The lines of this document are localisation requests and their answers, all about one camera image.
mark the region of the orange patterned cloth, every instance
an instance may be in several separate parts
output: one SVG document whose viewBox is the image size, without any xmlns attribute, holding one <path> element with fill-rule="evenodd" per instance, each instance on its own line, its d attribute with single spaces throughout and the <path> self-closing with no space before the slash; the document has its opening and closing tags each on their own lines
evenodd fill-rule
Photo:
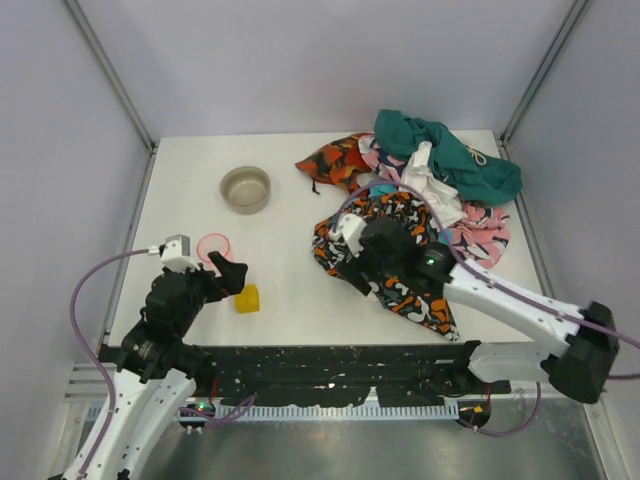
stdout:
<svg viewBox="0 0 640 480">
<path fill-rule="evenodd" d="M 395 192 L 379 197 L 362 198 L 353 201 L 345 213 L 354 213 L 367 223 L 381 216 L 391 216 L 411 233 L 416 244 L 426 245 L 437 242 L 437 233 L 430 226 L 429 209 L 409 192 Z M 341 278 L 336 267 L 349 258 L 348 246 L 342 240 L 332 240 L 329 230 L 335 225 L 336 214 L 315 227 L 313 236 L 313 256 L 333 277 Z M 383 281 L 366 279 L 381 305 L 387 310 L 424 325 L 455 341 L 460 338 L 455 320 L 447 301 L 430 291 L 413 291 L 396 276 L 386 275 Z"/>
<path fill-rule="evenodd" d="M 359 173 L 371 171 L 358 147 L 358 139 L 366 133 L 354 133 L 319 148 L 304 160 L 296 163 L 301 171 L 316 182 L 337 185 L 351 193 L 358 189 Z"/>
</svg>

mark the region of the green towel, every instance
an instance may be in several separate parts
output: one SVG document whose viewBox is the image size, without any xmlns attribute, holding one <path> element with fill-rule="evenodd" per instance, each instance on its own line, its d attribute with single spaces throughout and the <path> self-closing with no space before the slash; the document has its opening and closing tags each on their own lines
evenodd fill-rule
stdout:
<svg viewBox="0 0 640 480">
<path fill-rule="evenodd" d="M 465 147 L 440 122 L 380 110 L 374 131 L 380 147 L 400 160 L 409 160 L 420 142 L 431 142 L 429 168 L 438 180 L 458 190 L 463 200 L 500 205 L 522 189 L 520 167 Z"/>
</svg>

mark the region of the yellow cube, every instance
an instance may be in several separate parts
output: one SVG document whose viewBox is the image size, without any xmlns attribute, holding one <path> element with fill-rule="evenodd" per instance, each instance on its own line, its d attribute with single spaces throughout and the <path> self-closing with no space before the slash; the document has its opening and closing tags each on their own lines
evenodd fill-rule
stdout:
<svg viewBox="0 0 640 480">
<path fill-rule="evenodd" d="M 255 285 L 245 285 L 240 294 L 234 297 L 238 313 L 253 313 L 260 311 L 260 295 Z"/>
</svg>

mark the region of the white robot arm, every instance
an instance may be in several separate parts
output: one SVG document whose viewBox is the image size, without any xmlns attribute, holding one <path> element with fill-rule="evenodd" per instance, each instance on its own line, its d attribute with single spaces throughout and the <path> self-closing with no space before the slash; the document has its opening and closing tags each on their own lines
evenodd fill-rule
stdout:
<svg viewBox="0 0 640 480">
<path fill-rule="evenodd" d="M 112 379 L 115 407 L 110 411 L 109 399 L 105 400 L 75 461 L 64 474 L 50 480 L 139 478 L 147 457 L 180 406 L 198 386 L 213 383 L 210 356 L 183 344 L 182 338 L 205 303 L 242 291 L 247 266 L 212 252 L 209 256 L 221 273 L 216 277 L 189 257 L 189 239 L 182 235 L 149 251 L 160 254 L 164 273 L 152 283 L 142 319 L 122 341 Z M 99 439 L 108 418 L 109 426 Z"/>
<path fill-rule="evenodd" d="M 472 344 L 467 368 L 480 380 L 550 381 L 560 392 L 575 400 L 598 400 L 618 343 L 605 335 L 585 332 L 575 323 L 531 305 L 533 301 L 613 328 L 611 312 L 592 303 L 588 309 L 558 302 L 510 284 L 471 260 L 464 264 L 451 258 L 444 245 L 428 245 L 418 265 L 404 262 L 397 245 L 415 245 L 413 238 L 388 217 L 366 224 L 353 214 L 343 215 L 332 232 L 343 239 L 351 252 L 341 276 L 362 293 L 368 283 L 384 272 L 393 272 L 411 286 L 429 285 L 435 294 L 484 312 L 519 330 L 534 343 L 524 345 Z M 91 433 L 72 465 L 63 475 L 50 480 L 135 480 L 158 439 L 176 411 L 200 385 L 211 385 L 215 372 L 209 356 L 181 339 L 205 303 L 240 293 L 247 266 L 233 264 L 217 252 L 210 258 L 222 274 L 205 272 L 189 255 L 188 238 L 170 237 L 156 249 L 161 254 L 164 274 L 156 278 L 145 301 L 143 318 L 122 342 L 113 381 L 116 404 L 109 412 L 105 401 Z M 482 273 L 482 280 L 477 272 Z M 508 295 L 498 286 L 517 292 Z M 101 427 L 111 414 L 106 435 L 92 455 Z"/>
<path fill-rule="evenodd" d="M 458 263 L 445 245 L 419 247 L 390 217 L 367 224 L 358 215 L 344 214 L 330 235 L 342 240 L 351 253 L 338 273 L 363 294 L 370 290 L 368 280 L 392 274 L 405 285 L 418 285 L 421 291 L 486 313 L 534 341 L 519 345 L 473 342 L 476 346 L 467 368 L 480 380 L 549 381 L 574 400 L 597 402 L 618 353 L 618 340 L 565 318 L 614 329 L 611 311 L 604 305 L 593 302 L 580 308 L 559 302 L 507 282 L 473 260 Z"/>
</svg>

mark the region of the metal bowl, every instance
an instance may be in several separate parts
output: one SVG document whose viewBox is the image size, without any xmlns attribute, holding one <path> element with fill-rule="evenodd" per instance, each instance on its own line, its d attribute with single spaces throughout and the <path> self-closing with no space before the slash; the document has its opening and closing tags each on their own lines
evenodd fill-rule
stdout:
<svg viewBox="0 0 640 480">
<path fill-rule="evenodd" d="M 220 193 L 234 212 L 256 213 L 269 203 L 271 180 L 258 167 L 234 168 L 222 179 Z"/>
</svg>

